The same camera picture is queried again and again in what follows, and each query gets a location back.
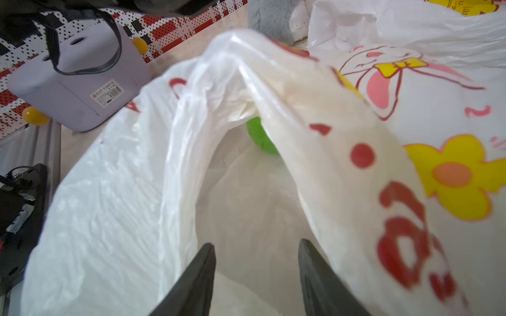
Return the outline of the plain white plastic bag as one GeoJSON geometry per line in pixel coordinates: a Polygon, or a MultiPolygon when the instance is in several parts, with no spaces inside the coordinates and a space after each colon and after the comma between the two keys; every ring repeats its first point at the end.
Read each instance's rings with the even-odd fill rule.
{"type": "Polygon", "coordinates": [[[209,242],[212,314],[303,315],[306,238],[373,315],[504,315],[504,103],[404,47],[223,33],[59,185],[21,313],[147,315],[209,242]],[[255,117],[279,155],[249,136],[255,117]]]}

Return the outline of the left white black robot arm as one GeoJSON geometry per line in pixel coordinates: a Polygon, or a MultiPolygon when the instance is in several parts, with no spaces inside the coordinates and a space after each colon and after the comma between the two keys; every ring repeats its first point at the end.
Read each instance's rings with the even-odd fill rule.
{"type": "Polygon", "coordinates": [[[1,39],[18,45],[39,34],[37,24],[45,29],[46,46],[55,72],[65,76],[96,75],[113,68],[120,60],[123,45],[121,32],[111,14],[104,9],[121,9],[154,17],[194,17],[216,2],[210,0],[133,0],[133,1],[2,1],[1,39]],[[61,56],[57,26],[46,12],[59,12],[69,21],[103,20],[115,35],[119,47],[103,65],[65,72],[58,68],[61,56]]]}

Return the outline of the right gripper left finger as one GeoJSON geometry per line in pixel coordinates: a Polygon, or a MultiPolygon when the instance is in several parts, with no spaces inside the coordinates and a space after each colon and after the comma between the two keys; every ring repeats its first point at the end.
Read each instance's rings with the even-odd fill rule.
{"type": "Polygon", "coordinates": [[[209,316],[215,272],[215,247],[205,243],[150,315],[209,316]]]}

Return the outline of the printed white plastic bag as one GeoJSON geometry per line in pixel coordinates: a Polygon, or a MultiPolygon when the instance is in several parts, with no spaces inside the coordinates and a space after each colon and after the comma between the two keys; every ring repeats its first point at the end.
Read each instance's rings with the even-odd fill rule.
{"type": "Polygon", "coordinates": [[[316,1],[308,46],[409,47],[452,65],[505,68],[504,1],[316,1]]]}

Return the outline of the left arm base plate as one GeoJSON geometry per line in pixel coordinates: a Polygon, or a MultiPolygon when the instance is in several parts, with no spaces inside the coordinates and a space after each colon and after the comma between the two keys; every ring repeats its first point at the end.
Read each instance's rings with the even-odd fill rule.
{"type": "Polygon", "coordinates": [[[1,177],[1,295],[23,279],[46,208],[47,167],[20,166],[1,177]]]}

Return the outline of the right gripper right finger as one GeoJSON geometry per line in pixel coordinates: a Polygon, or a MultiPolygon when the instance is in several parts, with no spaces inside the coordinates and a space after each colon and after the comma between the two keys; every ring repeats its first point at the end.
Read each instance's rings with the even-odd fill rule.
{"type": "Polygon", "coordinates": [[[370,313],[349,292],[313,243],[299,242],[300,283],[304,309],[311,316],[362,315],[370,313]]]}

